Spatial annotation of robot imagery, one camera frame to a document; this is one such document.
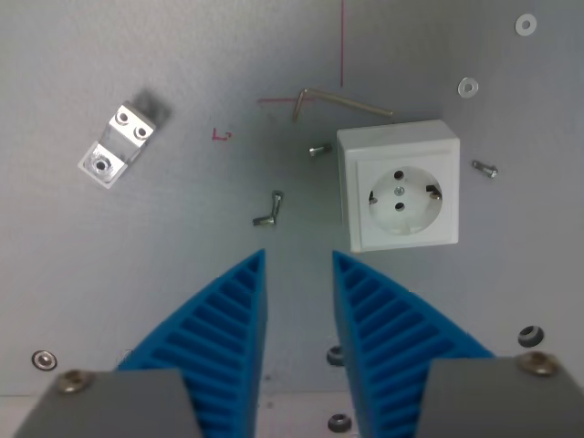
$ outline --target gray metal surface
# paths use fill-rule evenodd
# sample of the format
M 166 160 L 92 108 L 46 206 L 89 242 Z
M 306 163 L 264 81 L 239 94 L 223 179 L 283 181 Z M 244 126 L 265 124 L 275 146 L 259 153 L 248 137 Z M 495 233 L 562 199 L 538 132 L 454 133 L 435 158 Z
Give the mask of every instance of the gray metal surface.
M 55 381 L 15 438 L 202 438 L 177 370 L 98 372 L 83 391 Z
M 310 85 L 443 119 L 462 142 L 460 243 L 359 258 L 498 354 L 519 331 L 584 381 L 584 30 L 579 0 L 8 0 L 0 6 L 0 394 L 115 367 L 227 268 L 267 249 L 264 392 L 346 388 L 330 251 L 347 250 L 334 154 L 306 150 L 384 118 L 294 100 Z M 537 18 L 528 37 L 515 31 Z M 461 99 L 473 77 L 480 91 Z M 131 170 L 103 190 L 77 168 L 125 99 L 168 104 Z M 292 101 L 263 101 L 287 98 Z M 480 158 L 501 174 L 473 169 Z M 276 228 L 253 228 L 266 187 Z M 32 353 L 58 357 L 36 370 Z
M 416 438 L 580 438 L 583 412 L 584 395 L 561 366 L 542 377 L 513 358 L 436 360 Z

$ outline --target hole in surface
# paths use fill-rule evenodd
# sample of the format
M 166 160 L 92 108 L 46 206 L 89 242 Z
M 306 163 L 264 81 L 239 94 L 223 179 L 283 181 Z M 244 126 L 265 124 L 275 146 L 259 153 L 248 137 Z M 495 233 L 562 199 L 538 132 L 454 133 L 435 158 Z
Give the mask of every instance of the hole in surface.
M 134 137 L 138 140 L 146 140 L 148 138 L 148 133 L 144 128 L 136 128 L 134 130 Z
M 541 327 L 538 326 L 527 326 L 523 328 L 519 335 L 517 336 L 517 342 L 521 347 L 526 349 L 531 349 L 541 343 L 544 340 L 546 334 Z

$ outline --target washer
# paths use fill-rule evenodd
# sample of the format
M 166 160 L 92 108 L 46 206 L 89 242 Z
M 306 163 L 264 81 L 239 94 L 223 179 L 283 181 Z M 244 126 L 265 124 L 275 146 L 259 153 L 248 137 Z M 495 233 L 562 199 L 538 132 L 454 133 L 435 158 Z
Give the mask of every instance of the washer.
M 458 94 L 463 99 L 470 99 L 478 92 L 478 82 L 473 78 L 464 78 L 458 84 Z
M 528 37 L 536 31 L 537 20 L 531 14 L 523 14 L 515 23 L 515 30 L 522 37 Z

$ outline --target blue gripper pad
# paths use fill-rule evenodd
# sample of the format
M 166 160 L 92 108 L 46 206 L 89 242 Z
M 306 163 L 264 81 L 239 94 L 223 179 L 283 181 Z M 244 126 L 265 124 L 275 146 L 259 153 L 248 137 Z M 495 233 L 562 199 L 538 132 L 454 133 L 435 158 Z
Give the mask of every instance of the blue gripper pad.
M 178 368 L 205 438 L 253 438 L 266 334 L 265 252 L 170 315 L 119 370 Z
M 493 354 L 370 267 L 333 252 L 333 272 L 335 319 L 361 437 L 413 437 L 431 361 Z

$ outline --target allen key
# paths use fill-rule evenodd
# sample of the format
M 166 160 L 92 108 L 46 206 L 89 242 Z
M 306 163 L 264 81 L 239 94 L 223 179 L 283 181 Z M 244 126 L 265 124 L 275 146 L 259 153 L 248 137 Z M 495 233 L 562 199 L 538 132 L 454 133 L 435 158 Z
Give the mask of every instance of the allen key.
M 296 107 L 294 108 L 294 114 L 292 115 L 293 121 L 298 120 L 300 108 L 302 108 L 302 101 L 307 95 L 313 96 L 317 99 L 323 99 L 328 102 L 338 103 L 339 105 L 344 105 L 346 107 L 355 108 L 357 110 L 371 112 L 373 114 L 377 114 L 378 116 L 391 117 L 393 115 L 393 111 L 390 109 L 374 107 L 367 103 L 357 102 L 356 100 L 344 98 L 338 94 L 328 93 L 327 91 L 321 91 L 319 89 L 303 89 L 298 95 Z

